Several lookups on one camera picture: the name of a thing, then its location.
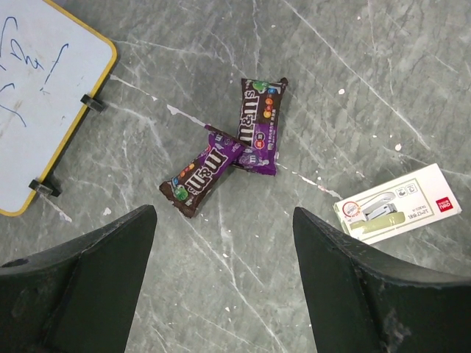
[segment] product box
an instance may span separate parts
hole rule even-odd
[[[437,164],[336,202],[333,208],[344,232],[367,244],[461,212]]]

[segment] whiteboard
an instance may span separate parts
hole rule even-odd
[[[49,0],[0,0],[0,213],[20,215],[117,59]]]

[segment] gray background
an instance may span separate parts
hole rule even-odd
[[[463,213],[377,247],[471,275],[468,1],[62,2],[114,40],[121,60],[100,95],[108,109],[88,115],[57,167],[57,207],[37,199],[0,218],[0,260],[153,204],[159,222],[128,352],[314,351],[294,207],[338,227],[337,196],[431,163]],[[167,104],[234,134],[243,76],[290,80],[284,167],[275,178],[227,173],[185,219],[158,185],[205,148],[207,132]]]

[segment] whiteboard yellow frame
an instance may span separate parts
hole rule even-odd
[[[52,0],[43,0],[43,1],[46,2],[48,5],[52,6],[53,8],[55,8],[57,11],[59,11],[63,15],[66,15],[67,17],[69,17],[73,22],[75,22],[76,24],[79,24],[80,26],[82,26],[83,28],[85,28],[86,30],[88,30],[89,32],[91,32],[92,34],[94,34],[95,36],[97,36],[98,38],[100,38],[106,44],[108,44],[110,46],[111,51],[113,52],[113,56],[111,57],[110,62],[107,64],[105,70],[103,71],[103,74],[99,77],[98,82],[93,86],[92,91],[90,93],[87,92],[87,94],[90,97],[93,98],[96,95],[96,93],[98,92],[98,90],[100,89],[100,87],[103,85],[103,82],[106,80],[107,75],[110,73],[111,69],[113,68],[113,66],[116,63],[116,60],[118,59],[118,52],[116,51],[115,45],[113,44],[113,42],[111,40],[109,40],[105,36],[99,34],[95,29],[91,28],[87,24],[84,24],[77,17],[73,16],[71,13],[68,13],[62,7],[60,7],[59,5],[52,2]],[[43,182],[44,179],[49,174],[49,172],[51,171],[52,167],[56,163],[57,158],[59,157],[60,153],[62,152],[65,145],[67,144],[68,139],[74,133],[74,130],[77,128],[77,125],[82,120],[83,115],[85,114],[86,111],[87,111],[87,106],[83,105],[82,109],[79,111],[79,114],[74,119],[74,122],[72,123],[71,127],[67,130],[67,133],[64,135],[64,138],[60,141],[60,144],[57,147],[55,153],[52,155],[52,158],[49,161],[49,163],[47,164],[46,169],[44,169],[43,173],[40,175],[40,177],[38,179],[39,182]],[[34,199],[35,195],[36,195],[36,191],[32,190],[31,193],[29,193],[28,198],[24,202],[21,209],[18,210],[17,212],[7,212],[7,211],[4,211],[4,210],[0,209],[0,214],[8,215],[9,217],[15,217],[17,215],[21,215],[24,211],[26,211],[29,204]]]

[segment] whiteboard stand foot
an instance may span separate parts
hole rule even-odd
[[[101,103],[100,101],[97,101],[95,98],[91,98],[88,94],[84,94],[84,96],[82,97],[82,99],[80,99],[80,101],[83,104],[85,104],[87,107],[89,107],[90,109],[98,113],[101,113],[103,109],[105,108],[103,103]]]
[[[44,196],[58,197],[61,192],[60,189],[48,179],[45,179],[43,182],[32,180],[29,184],[29,188]]]

